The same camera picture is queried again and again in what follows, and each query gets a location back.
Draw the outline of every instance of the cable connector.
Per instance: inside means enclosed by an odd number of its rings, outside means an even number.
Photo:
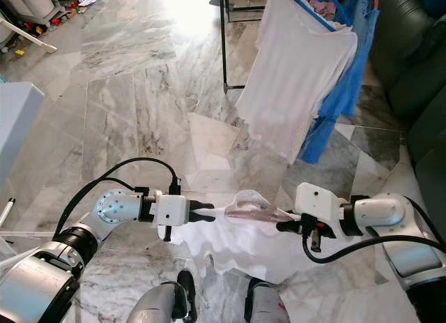
[[[309,237],[312,231],[317,228],[318,219],[309,213],[303,213],[300,217],[302,236]]]

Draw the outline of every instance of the marble floor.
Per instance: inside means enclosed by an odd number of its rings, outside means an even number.
[[[46,96],[0,190],[0,205],[17,198],[5,227],[54,230],[80,187],[134,156],[172,164],[186,195],[217,206],[249,188],[290,209],[304,181],[345,198],[387,190],[422,204],[404,145],[406,127],[372,77],[354,117],[340,118],[319,164],[289,165],[253,140],[233,106],[240,92],[225,96],[222,90],[219,13],[208,1],[98,0],[44,37],[56,53],[21,43],[25,56],[0,58],[0,74],[33,82]],[[258,25],[227,25],[230,84],[246,82]],[[116,176],[136,186],[169,184],[166,171],[150,164],[129,165]],[[98,186],[71,220],[112,187]],[[17,250],[40,242],[10,240]],[[187,246],[163,243],[142,223],[111,235],[86,270],[66,322],[124,322],[146,290],[184,267],[196,276],[200,322],[243,322],[248,276],[236,270],[218,275],[209,261],[200,278]],[[277,289],[296,323],[417,322],[379,248],[298,272]]]

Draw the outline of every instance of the blue garment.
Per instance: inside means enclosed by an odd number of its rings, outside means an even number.
[[[353,115],[374,39],[379,10],[371,10],[372,0],[346,0],[344,5],[353,20],[353,30],[357,34],[356,54],[344,76],[322,102],[318,118],[305,138],[300,159],[310,164],[318,162],[341,114],[349,117]]]

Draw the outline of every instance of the white shirt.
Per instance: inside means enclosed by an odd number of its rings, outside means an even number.
[[[259,53],[236,103],[250,135],[291,164],[356,52],[356,33],[328,23],[339,30],[330,32],[293,0],[268,0]]]

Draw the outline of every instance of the white cloth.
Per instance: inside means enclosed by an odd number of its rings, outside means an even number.
[[[244,203],[245,193],[246,190],[238,193],[233,204],[229,206],[207,211],[208,215],[216,217],[214,222],[187,223],[172,228],[171,243],[179,245],[185,242],[189,246],[201,277],[206,275],[208,255],[212,255],[214,269],[219,274],[238,269],[270,283],[281,283],[297,271],[318,266],[304,254],[301,236],[278,232],[275,223],[225,217],[225,211],[240,209],[239,202]],[[258,198],[250,200],[262,200],[270,205],[256,194]],[[158,231],[160,238],[163,238],[164,227],[159,227]],[[322,238],[321,243],[323,256],[351,244],[326,238]]]
[[[293,0],[268,0],[259,53],[236,103],[250,135],[290,163],[356,52],[356,33],[329,23],[339,30],[330,32]]]

